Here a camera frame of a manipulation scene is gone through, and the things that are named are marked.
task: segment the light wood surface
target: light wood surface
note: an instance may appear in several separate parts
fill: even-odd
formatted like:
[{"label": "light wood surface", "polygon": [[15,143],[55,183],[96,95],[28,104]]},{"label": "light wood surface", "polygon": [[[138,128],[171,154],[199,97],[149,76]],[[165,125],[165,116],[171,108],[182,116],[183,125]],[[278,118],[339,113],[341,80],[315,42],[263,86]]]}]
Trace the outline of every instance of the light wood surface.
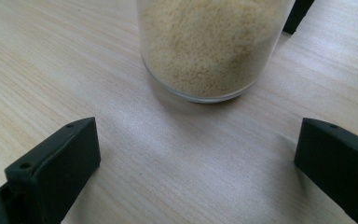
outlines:
[{"label": "light wood surface", "polygon": [[139,52],[135,1],[0,1],[4,169],[95,117],[102,153],[63,223],[353,223],[293,164],[302,118],[358,134],[358,1],[315,1],[243,96],[192,104]]}]

